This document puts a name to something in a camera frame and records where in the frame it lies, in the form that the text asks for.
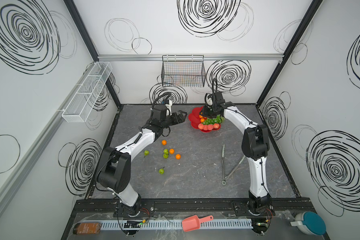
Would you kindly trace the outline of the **green fake grape bunch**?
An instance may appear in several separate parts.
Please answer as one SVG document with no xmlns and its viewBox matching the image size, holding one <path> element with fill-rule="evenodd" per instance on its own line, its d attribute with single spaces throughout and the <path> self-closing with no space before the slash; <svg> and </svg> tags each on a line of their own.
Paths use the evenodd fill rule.
<svg viewBox="0 0 360 240">
<path fill-rule="evenodd" d="M 224 122 L 225 118 L 221 115 L 217 115 L 216 118 L 204 118 L 205 120 L 202 122 L 203 125 L 214 125 L 214 124 L 221 124 Z"/>
</svg>

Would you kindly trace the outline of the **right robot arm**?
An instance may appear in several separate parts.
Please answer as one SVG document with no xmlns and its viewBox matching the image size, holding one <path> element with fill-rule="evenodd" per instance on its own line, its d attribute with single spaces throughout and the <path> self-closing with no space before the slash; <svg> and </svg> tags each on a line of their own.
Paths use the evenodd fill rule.
<svg viewBox="0 0 360 240">
<path fill-rule="evenodd" d="M 226 102 L 220 92 L 205 95 L 205 105 L 200 114 L 207 118 L 221 116 L 243 134 L 241 148 L 249 162 L 251 177 L 248 209 L 252 215 L 262 214 L 272 201 L 266 178 L 266 161 L 270 149 L 267 127 L 250 120 L 233 103 Z"/>
</svg>

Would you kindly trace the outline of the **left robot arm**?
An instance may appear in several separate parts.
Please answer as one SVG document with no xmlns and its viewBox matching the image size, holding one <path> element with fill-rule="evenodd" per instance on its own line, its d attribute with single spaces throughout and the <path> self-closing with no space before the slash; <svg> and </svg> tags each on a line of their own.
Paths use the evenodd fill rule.
<svg viewBox="0 0 360 240">
<path fill-rule="evenodd" d="M 119 207 L 130 216 L 141 211 L 141 196 L 130 184 L 133 159 L 147 146 L 163 135 L 165 129 L 185 122 L 187 112 L 172 112 L 171 104 L 153 104 L 151 115 L 139 132 L 125 143 L 115 147 L 106 147 L 100 157 L 103 164 L 97 170 L 95 180 L 119 199 Z"/>
</svg>

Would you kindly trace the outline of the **red flower-shaped fruit bowl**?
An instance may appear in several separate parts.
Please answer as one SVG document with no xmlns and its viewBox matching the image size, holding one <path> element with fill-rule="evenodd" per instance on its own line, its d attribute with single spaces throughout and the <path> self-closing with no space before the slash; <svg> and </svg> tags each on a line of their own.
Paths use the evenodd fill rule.
<svg viewBox="0 0 360 240">
<path fill-rule="evenodd" d="M 198 108 L 194 108 L 192 110 L 192 113 L 188 116 L 188 119 L 190 120 L 191 122 L 191 126 L 194 128 L 194 129 L 197 129 L 197 130 L 200 130 L 198 128 L 198 125 L 201 124 L 201 119 L 199 118 L 199 115 L 201 115 L 201 112 L 203 110 L 203 107 L 198 107 Z M 222 126 L 222 123 L 220 124 L 220 128 L 219 129 L 213 129 L 212 131 L 218 131 L 221 129 L 221 126 Z M 204 131 L 204 130 L 200 130 L 201 132 L 203 133 L 209 133 L 209 132 L 212 132 L 212 131 Z"/>
</svg>

